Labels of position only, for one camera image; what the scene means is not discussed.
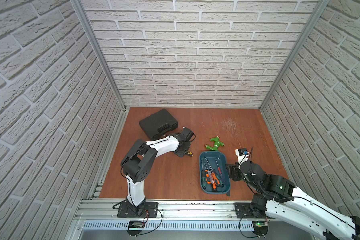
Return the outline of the large green black screwdriver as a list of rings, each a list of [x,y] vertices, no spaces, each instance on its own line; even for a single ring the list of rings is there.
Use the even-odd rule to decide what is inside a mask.
[[[207,188],[207,180],[205,176],[203,161],[201,161],[201,182],[202,182],[202,188],[205,190]]]

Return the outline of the orange black screwdriver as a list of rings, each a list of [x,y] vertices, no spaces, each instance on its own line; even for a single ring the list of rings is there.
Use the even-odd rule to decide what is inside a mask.
[[[211,175],[212,175],[212,178],[216,184],[217,187],[220,187],[221,186],[221,181],[219,180],[219,178],[217,177],[215,171],[212,171],[211,172]]]

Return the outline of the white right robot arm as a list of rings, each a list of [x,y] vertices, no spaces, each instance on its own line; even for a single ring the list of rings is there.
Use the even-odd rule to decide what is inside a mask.
[[[267,174],[249,160],[227,164],[229,178],[256,191],[249,204],[236,204],[238,218],[283,221],[320,240],[360,240],[360,218],[340,214],[315,200],[288,179]]]

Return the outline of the teal storage tray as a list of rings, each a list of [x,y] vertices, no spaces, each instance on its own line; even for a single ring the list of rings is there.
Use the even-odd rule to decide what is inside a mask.
[[[231,183],[226,169],[226,156],[218,151],[204,151],[199,156],[200,183],[207,194],[231,195]]]

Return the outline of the black plastic tool case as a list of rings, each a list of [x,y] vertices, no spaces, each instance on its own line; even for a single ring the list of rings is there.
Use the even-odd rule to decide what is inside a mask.
[[[139,125],[151,140],[158,140],[166,133],[175,130],[179,123],[166,109],[162,109],[139,121]]]

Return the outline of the green plastic clamp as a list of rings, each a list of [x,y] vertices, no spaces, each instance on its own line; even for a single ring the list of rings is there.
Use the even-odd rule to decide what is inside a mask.
[[[205,145],[205,148],[210,151],[219,151],[220,147],[224,147],[225,143],[220,141],[220,137],[216,136],[214,138],[211,138],[210,141],[213,143],[213,146]]]

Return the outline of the right controller board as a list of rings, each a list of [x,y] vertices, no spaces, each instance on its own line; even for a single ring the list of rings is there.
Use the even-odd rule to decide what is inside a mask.
[[[257,238],[266,237],[269,230],[269,226],[266,222],[253,222],[253,227],[253,233]]]

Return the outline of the controller board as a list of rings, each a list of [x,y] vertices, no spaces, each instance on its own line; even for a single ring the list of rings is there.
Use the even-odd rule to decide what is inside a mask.
[[[144,230],[145,224],[143,221],[129,221],[127,233],[130,237],[136,237]]]
[[[269,230],[269,226],[266,222],[253,222],[253,227],[253,233],[257,238],[266,237]]]

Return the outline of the left controller board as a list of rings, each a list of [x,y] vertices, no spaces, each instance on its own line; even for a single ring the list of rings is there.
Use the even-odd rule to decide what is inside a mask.
[[[145,224],[143,221],[129,221],[127,233],[130,237],[136,237],[144,230]]]

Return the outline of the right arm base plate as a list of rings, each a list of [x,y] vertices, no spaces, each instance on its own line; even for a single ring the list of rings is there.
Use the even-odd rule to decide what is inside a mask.
[[[238,219],[241,218],[261,218],[266,217],[266,207],[253,203],[234,203],[235,212]]]

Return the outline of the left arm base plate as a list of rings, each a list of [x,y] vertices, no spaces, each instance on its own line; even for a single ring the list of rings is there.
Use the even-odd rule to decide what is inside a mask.
[[[143,202],[136,207],[128,200],[124,200],[113,205],[113,209],[118,211],[118,218],[156,218],[158,204],[158,202]]]

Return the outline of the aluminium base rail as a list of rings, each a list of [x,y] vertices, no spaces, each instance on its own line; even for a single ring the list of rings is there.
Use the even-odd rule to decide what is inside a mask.
[[[208,231],[238,232],[257,239],[253,233],[253,222],[266,222],[269,226],[266,237],[261,240],[315,240],[315,236],[288,223],[271,218],[238,219],[234,203],[249,201],[181,201],[149,200],[158,202],[156,218],[118,218],[113,205],[120,199],[82,200],[74,214],[73,222],[66,235],[67,240],[78,240],[89,231],[127,232],[129,221],[145,222],[144,230],[136,237],[159,231]]]

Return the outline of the aluminium frame corner post left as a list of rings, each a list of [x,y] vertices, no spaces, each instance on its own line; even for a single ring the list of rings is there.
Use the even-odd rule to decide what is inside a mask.
[[[118,101],[119,106],[121,107],[121,109],[123,111],[126,111],[127,107],[126,107],[126,105],[123,101],[123,98],[119,92],[119,89],[115,83],[115,80],[113,78],[113,75],[111,73],[109,65],[106,61],[105,55],[101,49],[98,39],[96,38],[95,32],[92,28],[91,22],[86,14],[86,11],[84,9],[82,2],[79,0],[72,0],[71,2],[75,9],[76,14],[78,15],[79,20],[83,26],[83,29],[89,39],[89,42],[90,42],[91,46],[93,47],[94,53],[97,56],[100,66],[102,67],[102,69],[105,73],[106,79],[109,82],[111,89]]]

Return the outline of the aluminium frame corner post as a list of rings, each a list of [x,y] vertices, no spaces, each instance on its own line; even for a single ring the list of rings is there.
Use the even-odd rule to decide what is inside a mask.
[[[90,42],[91,46],[93,47],[94,53],[97,56],[100,66],[102,67],[102,69],[105,73],[106,79],[109,82],[111,89],[118,101],[119,106],[121,107],[121,109],[123,111],[126,111],[127,107],[126,107],[126,105],[123,101],[123,98],[119,92],[119,89],[115,83],[115,80],[113,78],[113,75],[111,73],[109,65],[106,61],[105,55],[101,49],[98,39],[96,38],[95,32],[92,28],[91,22],[86,14],[86,11],[84,9],[82,2],[79,0],[72,0],[71,2],[75,9],[76,14],[78,15],[79,20],[83,26],[83,29],[89,39],[89,42]]]
[[[316,7],[314,8],[310,18],[308,19],[307,23],[305,24],[301,34],[297,38],[297,41],[295,42],[294,46],[291,49],[291,52],[287,56],[286,61],[284,62],[282,68],[278,72],[278,75],[276,76],[276,79],[274,80],[273,84],[271,85],[268,93],[266,94],[263,102],[261,103],[259,110],[262,112],[267,103],[270,101],[271,96],[275,92],[276,88],[280,84],[283,76],[289,69],[290,65],[293,63],[294,59],[297,57],[298,53],[304,46],[304,43],[307,41],[308,36],[310,35],[311,31],[316,26],[317,22],[319,21],[320,17],[322,16],[324,10],[326,9],[327,5],[329,4],[330,0],[320,0],[316,4]]]

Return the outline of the aluminium frame corner post right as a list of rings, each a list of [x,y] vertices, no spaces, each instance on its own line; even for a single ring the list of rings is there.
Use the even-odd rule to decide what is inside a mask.
[[[273,84],[271,85],[268,93],[266,94],[263,102],[261,103],[259,110],[262,112],[267,103],[270,101],[271,96],[275,92],[276,88],[280,84],[283,76],[289,69],[290,65],[293,63],[294,59],[297,57],[298,53],[304,46],[304,43],[307,41],[308,36],[310,35],[311,31],[316,26],[317,22],[319,21],[320,17],[322,16],[324,10],[326,9],[327,5],[329,4],[330,0],[320,0],[316,4],[316,7],[314,8],[310,18],[308,19],[307,23],[305,24],[301,34],[297,38],[297,41],[295,42],[294,46],[291,49],[291,52],[287,56],[286,61],[284,62],[282,68],[278,72],[278,75],[276,76],[276,79],[274,80]]]

